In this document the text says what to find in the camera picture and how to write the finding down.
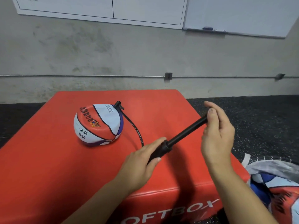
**red foam box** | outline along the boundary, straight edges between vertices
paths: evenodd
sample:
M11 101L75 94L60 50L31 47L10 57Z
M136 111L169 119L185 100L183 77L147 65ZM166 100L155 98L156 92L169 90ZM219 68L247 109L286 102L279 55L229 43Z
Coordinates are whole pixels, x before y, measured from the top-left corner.
M125 157L141 147L132 125L124 119L114 143L93 148L73 128L80 107L116 101L145 144L170 139L200 118L177 90L58 92L0 150L0 223L60 223L116 176ZM176 144L109 222L198 221L215 214L222 204L200 152L203 130ZM240 162L233 155L231 161L247 181Z

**gym floor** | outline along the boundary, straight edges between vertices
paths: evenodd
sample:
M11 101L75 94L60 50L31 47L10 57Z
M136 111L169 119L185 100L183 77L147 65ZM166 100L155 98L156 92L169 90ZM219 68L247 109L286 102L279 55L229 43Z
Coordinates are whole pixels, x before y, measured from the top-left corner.
M203 115L205 100L224 109L236 129L232 153L242 161L244 154L299 157L299 95L220 97L187 99ZM44 103L0 105L2 147ZM200 223L226 223L223 212Z

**whiteboard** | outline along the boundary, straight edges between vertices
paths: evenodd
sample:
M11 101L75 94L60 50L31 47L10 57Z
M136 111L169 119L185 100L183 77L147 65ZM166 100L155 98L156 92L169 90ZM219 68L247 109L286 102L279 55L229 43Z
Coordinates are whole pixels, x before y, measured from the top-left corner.
M183 29L286 37L299 16L299 0L188 0Z

